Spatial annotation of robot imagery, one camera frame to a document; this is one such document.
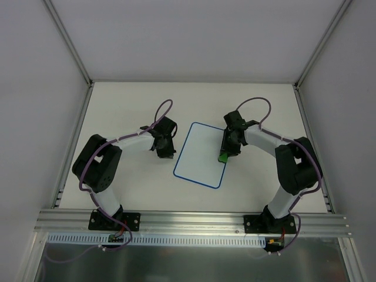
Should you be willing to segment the green whiteboard eraser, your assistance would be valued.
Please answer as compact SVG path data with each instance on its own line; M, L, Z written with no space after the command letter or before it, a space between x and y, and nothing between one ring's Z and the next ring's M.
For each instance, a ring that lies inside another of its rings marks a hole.
M221 153L219 156L218 156L218 159L217 159L220 163L227 163L228 161L228 154L227 153Z

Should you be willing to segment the blue-framed small whiteboard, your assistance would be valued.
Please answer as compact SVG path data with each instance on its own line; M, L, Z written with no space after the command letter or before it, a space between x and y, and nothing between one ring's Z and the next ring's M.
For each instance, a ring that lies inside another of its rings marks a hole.
M221 186L226 164L218 161L224 130L193 122L173 169L177 178L211 189Z

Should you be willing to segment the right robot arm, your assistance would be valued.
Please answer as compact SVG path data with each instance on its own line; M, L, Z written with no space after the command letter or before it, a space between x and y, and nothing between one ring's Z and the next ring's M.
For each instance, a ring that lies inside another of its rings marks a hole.
M323 172L306 137L288 139L262 127L255 120L245 121L238 110L224 116L226 128L221 141L218 161L241 153L251 145L269 153L276 160L280 187L272 201L255 219L244 220L247 233L279 233L292 222L291 209L315 184L321 187Z

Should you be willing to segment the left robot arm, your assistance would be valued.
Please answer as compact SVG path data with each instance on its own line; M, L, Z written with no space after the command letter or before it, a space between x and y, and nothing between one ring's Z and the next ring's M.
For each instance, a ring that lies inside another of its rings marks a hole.
M79 180L79 190L90 196L102 215L102 223L110 230L122 224L123 208L112 188L120 158L129 153L155 151L161 159L172 159L176 150L173 138L177 123L162 117L154 126L143 126L137 132L107 140L92 135L72 166Z

